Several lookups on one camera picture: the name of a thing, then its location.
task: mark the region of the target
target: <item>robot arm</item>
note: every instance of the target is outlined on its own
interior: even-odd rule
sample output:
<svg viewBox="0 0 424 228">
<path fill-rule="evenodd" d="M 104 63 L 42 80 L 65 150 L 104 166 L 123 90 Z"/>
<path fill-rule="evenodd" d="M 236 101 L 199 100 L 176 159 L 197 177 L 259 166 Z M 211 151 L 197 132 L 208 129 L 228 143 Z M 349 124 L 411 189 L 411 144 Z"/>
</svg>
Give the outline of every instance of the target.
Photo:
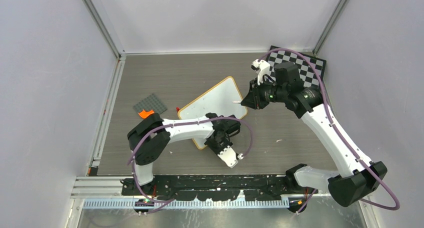
<svg viewBox="0 0 424 228">
<path fill-rule="evenodd" d="M 208 113 L 195 119 L 171 120 L 162 119 L 157 113 L 151 114 L 128 133 L 129 147 L 133 151 L 143 136 L 154 128 L 177 123 L 199 122 L 216 117 L 218 116 L 215 113 Z M 238 121 L 214 120 L 158 130 L 146 139 L 135 154 L 135 174 L 139 185 L 143 186 L 153 180 L 153 162 L 168 144 L 187 139 L 206 139 L 205 145 L 208 145 L 227 166 L 233 168 L 241 157 L 233 150 L 230 137 L 240 132 L 240 126 Z"/>
<path fill-rule="evenodd" d="M 258 77 L 250 81 L 249 93 L 241 101 L 241 105 L 259 110 L 270 102 L 285 103 L 286 108 L 293 111 L 316 134 L 337 167 L 337 171 L 328 171 L 299 164 L 286 171 L 287 180 L 294 187 L 311 187 L 329 192 L 344 207 L 375 191 L 379 183 L 353 156 L 332 125 L 337 125 L 360 159 L 369 164 L 380 179 L 387 173 L 386 166 L 381 161 L 374 163 L 355 145 L 331 110 L 334 122 L 329 124 L 320 92 L 312 87 L 304 87 L 298 67 L 293 62 L 277 64 L 274 67 L 275 81 L 270 82 L 269 79 L 265 81 L 264 74 L 260 68 L 256 68 L 257 65 L 260 63 L 254 61 L 252 69 L 261 79 Z"/>
</svg>

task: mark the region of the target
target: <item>gray baseplate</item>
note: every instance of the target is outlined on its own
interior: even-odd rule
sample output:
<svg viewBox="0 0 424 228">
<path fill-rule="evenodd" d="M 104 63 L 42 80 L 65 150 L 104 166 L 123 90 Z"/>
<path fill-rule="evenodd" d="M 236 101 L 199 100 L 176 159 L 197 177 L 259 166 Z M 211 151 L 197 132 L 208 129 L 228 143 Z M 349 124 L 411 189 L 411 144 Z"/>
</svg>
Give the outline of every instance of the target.
<svg viewBox="0 0 424 228">
<path fill-rule="evenodd" d="M 132 108 L 135 110 L 135 112 L 137 112 L 137 114 L 142 112 L 143 110 L 145 110 L 146 112 L 153 110 L 157 114 L 162 114 L 163 112 L 168 110 L 168 108 L 154 93 L 135 104 Z"/>
</svg>

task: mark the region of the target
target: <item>white wall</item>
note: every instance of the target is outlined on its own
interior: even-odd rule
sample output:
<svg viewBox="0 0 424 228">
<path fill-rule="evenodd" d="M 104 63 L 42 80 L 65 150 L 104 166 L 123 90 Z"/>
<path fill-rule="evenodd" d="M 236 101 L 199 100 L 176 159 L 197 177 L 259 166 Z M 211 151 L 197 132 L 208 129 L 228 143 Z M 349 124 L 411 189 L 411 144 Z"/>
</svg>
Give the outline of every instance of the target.
<svg viewBox="0 0 424 228">
<path fill-rule="evenodd" d="M 424 222 L 423 11 L 423 0 L 350 0 L 319 54 L 340 123 L 386 164 L 400 200 L 398 211 L 376 208 L 384 228 Z M 394 205 L 381 186 L 374 198 Z"/>
<path fill-rule="evenodd" d="M 63 227 L 116 59 L 81 0 L 0 10 L 0 226 Z"/>
<path fill-rule="evenodd" d="M 338 1 L 101 0 L 127 53 L 311 50 Z"/>
</svg>

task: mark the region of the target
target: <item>checkerboard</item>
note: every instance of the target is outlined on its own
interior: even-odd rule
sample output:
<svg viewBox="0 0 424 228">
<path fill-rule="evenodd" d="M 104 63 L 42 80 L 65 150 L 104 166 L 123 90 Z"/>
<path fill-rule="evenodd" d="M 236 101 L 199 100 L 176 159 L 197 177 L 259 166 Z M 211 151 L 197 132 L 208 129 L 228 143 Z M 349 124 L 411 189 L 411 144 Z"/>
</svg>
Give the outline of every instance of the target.
<svg viewBox="0 0 424 228">
<path fill-rule="evenodd" d="M 269 50 L 273 50 L 278 48 L 277 46 L 271 46 Z M 324 59 L 316 58 L 307 54 L 303 54 L 309 62 L 312 64 L 315 64 L 315 69 L 318 71 L 319 76 L 324 78 L 324 70 L 326 68 L 326 61 Z M 304 87 L 314 87 L 319 89 L 319 84 L 317 77 L 315 76 L 314 72 L 312 71 L 312 68 L 308 66 L 306 61 L 303 59 L 298 58 L 298 56 L 294 53 L 291 53 L 289 51 L 280 50 L 278 52 L 272 52 L 268 55 L 266 58 L 266 61 L 271 65 L 269 68 L 270 76 L 275 79 L 276 74 L 274 73 L 274 65 L 280 64 L 282 62 L 294 62 L 297 64 L 299 68 L 299 75 L 300 78 L 304 81 Z"/>
</svg>

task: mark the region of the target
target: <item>aluminum frame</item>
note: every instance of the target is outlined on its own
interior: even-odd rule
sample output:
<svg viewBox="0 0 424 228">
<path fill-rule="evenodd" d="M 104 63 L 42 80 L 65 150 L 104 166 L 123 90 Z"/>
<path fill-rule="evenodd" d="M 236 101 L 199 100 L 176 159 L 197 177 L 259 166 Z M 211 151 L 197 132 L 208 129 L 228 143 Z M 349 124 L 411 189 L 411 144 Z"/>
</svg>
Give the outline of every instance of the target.
<svg viewBox="0 0 424 228">
<path fill-rule="evenodd" d="M 257 50 L 202 50 L 202 51 L 178 51 L 178 52 L 147 52 L 147 53 L 127 53 L 127 56 L 151 56 L 151 55 L 196 55 L 196 54 L 239 54 L 239 53 L 267 53 L 268 49 Z M 298 52 L 311 53 L 310 49 L 298 49 Z"/>
<path fill-rule="evenodd" d="M 74 187 L 71 192 L 70 200 L 71 207 L 67 217 L 66 228 L 77 228 L 78 222 L 81 217 L 84 201 L 88 198 L 109 198 L 116 199 L 117 201 L 122 198 L 143 198 L 141 195 L 123 196 L 121 195 L 122 184 L 121 180 L 132 178 L 132 176 L 79 176 L 76 178 Z M 281 197 L 299 197 L 299 194 L 282 195 Z M 314 194 L 314 197 L 331 197 L 329 193 L 320 191 Z M 366 225 L 369 228 L 379 228 L 380 225 L 376 219 L 374 208 L 372 205 L 359 201 L 361 211 Z"/>
<path fill-rule="evenodd" d="M 333 13 L 331 14 L 330 19 L 328 20 L 327 24 L 325 25 L 324 30 L 321 33 L 321 36 L 318 39 L 318 42 L 316 43 L 315 47 L 312 50 L 312 53 L 314 56 L 318 54 L 321 47 L 323 47 L 324 42 L 326 41 L 327 37 L 329 36 L 334 24 L 336 23 L 337 19 L 339 18 L 340 14 L 342 13 L 343 9 L 345 8 L 346 4 L 349 2 L 349 0 L 339 0 Z"/>
<path fill-rule="evenodd" d="M 82 0 L 82 1 L 84 2 L 84 5 L 87 7 L 88 12 L 90 13 L 90 15 L 93 18 L 95 24 L 99 28 L 100 33 L 102 34 L 102 36 L 106 40 L 107 44 L 109 45 L 109 47 L 112 50 L 112 52 L 115 55 L 115 57 L 116 58 L 121 57 L 121 53 L 123 53 L 124 50 L 120 51 L 120 49 L 118 49 L 117 43 L 119 41 L 116 41 L 116 39 L 114 40 L 111 37 L 110 30 L 113 30 L 113 29 L 110 27 L 109 30 L 108 30 L 108 28 L 106 27 L 104 21 L 102 20 L 100 14 L 98 12 L 98 9 L 93 4 L 93 0 Z"/>
<path fill-rule="evenodd" d="M 97 127 L 97 135 L 92 148 L 93 153 L 90 159 L 90 167 L 98 167 L 100 165 L 100 159 L 102 157 L 103 148 L 105 147 L 106 135 L 108 134 L 109 124 L 111 122 L 112 112 L 114 110 L 122 73 L 124 71 L 126 57 L 127 56 L 125 53 L 121 54 L 121 58 L 116 66 L 115 72 L 113 73 L 112 80 L 110 82 L 109 92 L 103 106 L 103 114 Z"/>
</svg>

